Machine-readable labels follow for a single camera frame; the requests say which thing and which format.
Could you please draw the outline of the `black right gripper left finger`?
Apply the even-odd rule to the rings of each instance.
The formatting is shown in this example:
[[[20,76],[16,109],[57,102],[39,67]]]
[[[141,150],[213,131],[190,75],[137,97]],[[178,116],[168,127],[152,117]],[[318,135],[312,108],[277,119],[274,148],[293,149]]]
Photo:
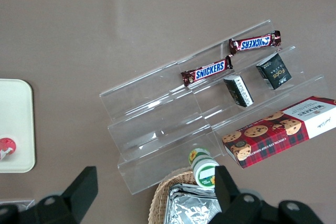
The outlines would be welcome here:
[[[1,223],[81,223],[98,194],[97,168],[87,166],[61,195],[51,195],[19,211],[1,206]]]

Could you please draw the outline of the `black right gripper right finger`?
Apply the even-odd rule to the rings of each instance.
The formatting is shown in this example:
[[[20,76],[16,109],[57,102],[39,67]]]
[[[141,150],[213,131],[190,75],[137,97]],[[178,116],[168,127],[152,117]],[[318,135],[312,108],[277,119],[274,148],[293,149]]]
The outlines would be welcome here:
[[[281,201],[273,207],[252,193],[242,193],[225,166],[215,168],[215,194],[221,212],[210,223],[322,223],[306,204]]]

